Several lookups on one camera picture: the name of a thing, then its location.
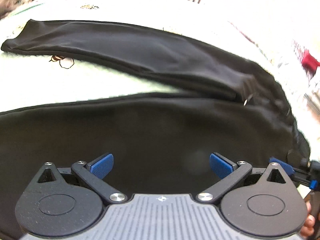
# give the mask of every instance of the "silver screw head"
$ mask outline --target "silver screw head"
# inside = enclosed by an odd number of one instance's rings
[[[112,201],[115,201],[115,202],[120,202],[120,201],[123,201],[125,199],[125,195],[122,194],[122,193],[113,193],[110,195],[109,197]]]
[[[207,193],[207,192],[199,193],[197,197],[201,201],[210,201],[213,199],[212,194]]]

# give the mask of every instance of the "finger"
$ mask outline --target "finger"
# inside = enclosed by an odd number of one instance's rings
[[[304,226],[308,228],[313,228],[315,223],[316,223],[316,219],[313,216],[308,215],[306,221],[304,222]]]
[[[314,233],[314,229],[313,228],[308,228],[308,227],[305,227],[303,226],[301,228],[301,231],[300,231],[300,234],[303,236],[303,237],[307,237],[307,236],[312,236],[313,233]]]
[[[310,214],[310,212],[311,212],[311,204],[310,204],[310,202],[309,201],[306,202],[306,205],[307,205],[307,209],[308,209],[308,214]]]

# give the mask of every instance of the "red fabric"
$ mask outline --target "red fabric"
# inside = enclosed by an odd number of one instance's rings
[[[312,57],[307,49],[303,53],[301,64],[305,69],[310,70],[312,73],[316,73],[317,67],[320,66],[320,62]]]

